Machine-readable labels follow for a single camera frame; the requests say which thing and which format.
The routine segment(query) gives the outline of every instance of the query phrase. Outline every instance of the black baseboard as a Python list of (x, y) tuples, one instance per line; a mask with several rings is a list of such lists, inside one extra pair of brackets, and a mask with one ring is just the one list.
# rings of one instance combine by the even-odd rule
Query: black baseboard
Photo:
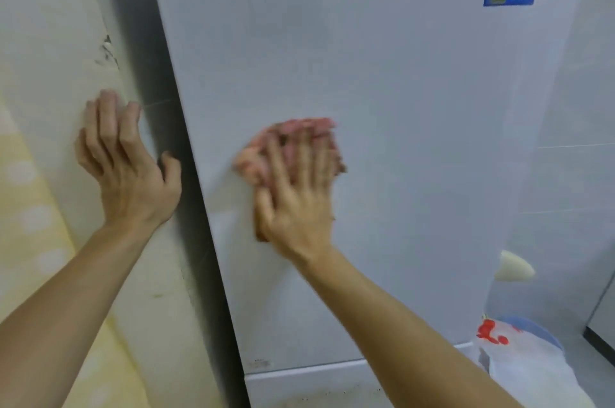
[(598, 351), (598, 353), (600, 353), (608, 362), (615, 366), (615, 350), (613, 350), (611, 345), (602, 340), (600, 335), (595, 333), (589, 327), (586, 327), (585, 332), (583, 332), (583, 337), (585, 337), (585, 339)]

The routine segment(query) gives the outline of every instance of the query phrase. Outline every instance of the refrigerator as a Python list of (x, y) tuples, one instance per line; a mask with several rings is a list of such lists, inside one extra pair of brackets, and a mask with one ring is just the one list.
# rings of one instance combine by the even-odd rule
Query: refrigerator
[(578, 0), (158, 1), (252, 407), (389, 406), (253, 236), (231, 161), (286, 119), (338, 125), (336, 246), (468, 350)]

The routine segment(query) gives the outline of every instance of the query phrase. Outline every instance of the blue bin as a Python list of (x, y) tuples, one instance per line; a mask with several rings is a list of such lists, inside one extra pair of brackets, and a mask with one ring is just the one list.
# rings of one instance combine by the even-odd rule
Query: blue bin
[(557, 346), (560, 350), (564, 351), (564, 347), (560, 343), (560, 341), (551, 335), (547, 329), (542, 326), (539, 326), (535, 322), (532, 322), (526, 318), (519, 318), (517, 316), (502, 316), (498, 318), (499, 321), (506, 322), (506, 324), (510, 324), (512, 326), (517, 327), (519, 330), (523, 330), (524, 332), (529, 332), (530, 334), (534, 334), (535, 336), (542, 338), (542, 340), (546, 340), (547, 342)]

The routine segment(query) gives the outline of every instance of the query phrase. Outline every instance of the gray tile wall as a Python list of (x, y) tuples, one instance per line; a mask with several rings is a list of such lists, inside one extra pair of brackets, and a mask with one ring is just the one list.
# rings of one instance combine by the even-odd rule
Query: gray tile wall
[(615, 271), (615, 0), (581, 0), (507, 248), (536, 269), (487, 311), (578, 338)]

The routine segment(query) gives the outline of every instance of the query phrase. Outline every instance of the hand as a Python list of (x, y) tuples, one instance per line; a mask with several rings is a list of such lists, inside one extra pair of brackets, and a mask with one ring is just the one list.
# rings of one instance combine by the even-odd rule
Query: hand
[(328, 137), (315, 139), (307, 130), (299, 136), (296, 186), (289, 181), (277, 138), (267, 140), (273, 174), (273, 194), (267, 187), (256, 192), (261, 230), (277, 251), (296, 266), (304, 266), (331, 249), (333, 213), (331, 185), (337, 172), (337, 157)]
[(138, 103), (119, 109), (118, 94), (102, 90), (86, 104), (75, 153), (100, 185), (105, 225), (146, 228), (153, 233), (179, 203), (181, 164), (165, 152), (161, 172), (139, 135), (140, 113)]

